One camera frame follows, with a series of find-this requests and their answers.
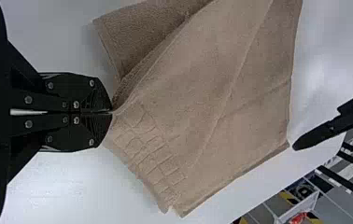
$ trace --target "table surface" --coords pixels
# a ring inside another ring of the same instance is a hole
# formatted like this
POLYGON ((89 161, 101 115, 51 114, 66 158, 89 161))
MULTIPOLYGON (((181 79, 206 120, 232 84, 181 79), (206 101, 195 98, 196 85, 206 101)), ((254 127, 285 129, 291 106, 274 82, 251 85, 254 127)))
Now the table surface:
MULTIPOLYGON (((99 77, 106 52, 92 20, 139 0, 1 0, 10 41, 38 71, 99 77)), ((337 115, 353 97, 353 1, 304 1, 297 35, 289 140, 337 115)), ((331 158, 343 136, 304 152, 289 148, 181 219, 164 215, 107 149, 37 154, 8 185, 0 223, 231 223, 331 158)))

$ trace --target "bolt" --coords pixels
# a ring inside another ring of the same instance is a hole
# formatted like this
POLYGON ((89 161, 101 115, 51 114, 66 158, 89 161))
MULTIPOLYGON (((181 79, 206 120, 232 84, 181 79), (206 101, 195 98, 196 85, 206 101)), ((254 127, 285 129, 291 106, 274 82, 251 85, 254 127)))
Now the bolt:
POLYGON ((75 101, 75 102, 74 102, 74 108, 75 108, 75 109, 78 109, 79 106, 80 106, 79 102, 78 102, 78 101, 75 101))
POLYGON ((33 99, 31 96, 25 96, 24 101, 25 101, 26 105, 30 105, 32 103, 33 99))
POLYGON ((74 124, 79 124, 79 123, 80 123, 79 117, 75 117, 75 118, 74 118, 74 124))
POLYGON ((25 128, 26 129, 30 129, 30 128, 32 128, 32 126, 34 126, 34 124, 33 124, 33 122, 30 119, 25 121, 25 128))
POLYGON ((48 137, 46 138, 46 141, 47 141, 48 143, 51 143, 51 142, 52 142, 52 136, 51 136, 51 135, 48 136, 48 137))
POLYGON ((89 141, 89 146, 94 146, 94 139, 90 139, 90 141, 89 141))
POLYGON ((49 88, 49 90, 54 89, 54 84, 52 82, 49 82, 48 83, 48 88, 49 88))

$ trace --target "red object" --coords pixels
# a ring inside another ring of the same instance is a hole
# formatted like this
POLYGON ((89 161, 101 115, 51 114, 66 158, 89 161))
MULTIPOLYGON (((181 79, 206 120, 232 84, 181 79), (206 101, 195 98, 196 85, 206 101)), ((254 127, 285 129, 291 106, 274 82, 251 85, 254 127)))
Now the red object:
POLYGON ((307 217, 307 213, 301 213, 290 220, 289 224, 302 224, 304 218, 307 217))

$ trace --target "towel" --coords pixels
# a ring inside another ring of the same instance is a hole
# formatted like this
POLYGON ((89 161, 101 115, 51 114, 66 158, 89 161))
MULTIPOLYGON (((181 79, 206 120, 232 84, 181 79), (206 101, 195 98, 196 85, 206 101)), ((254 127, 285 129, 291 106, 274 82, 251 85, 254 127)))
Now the towel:
POLYGON ((186 216, 289 146, 301 8, 302 0, 148 0, 94 20, 119 81, 104 145, 164 213, 186 216))

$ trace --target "beige towel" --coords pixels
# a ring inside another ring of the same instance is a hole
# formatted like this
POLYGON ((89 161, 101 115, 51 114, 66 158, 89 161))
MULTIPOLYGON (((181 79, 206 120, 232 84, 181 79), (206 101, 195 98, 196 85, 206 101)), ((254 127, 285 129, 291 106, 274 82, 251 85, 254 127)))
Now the beige towel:
POLYGON ((149 0, 94 21, 120 80, 105 146, 162 211, 186 216, 288 147, 301 7, 149 0))

